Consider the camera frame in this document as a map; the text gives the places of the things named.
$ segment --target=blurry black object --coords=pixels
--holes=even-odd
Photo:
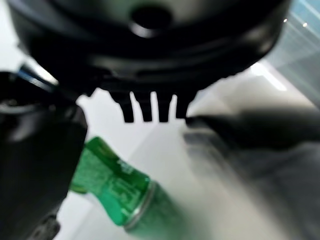
[[[292,239],[320,236],[320,111],[264,109],[186,120],[193,164],[226,164],[258,191]]]
[[[235,75],[275,45],[290,0],[7,0],[20,47],[78,95],[107,90],[133,122],[129,93],[167,121],[198,90]]]
[[[56,214],[86,137],[81,108],[36,78],[0,73],[1,240],[58,233]]]

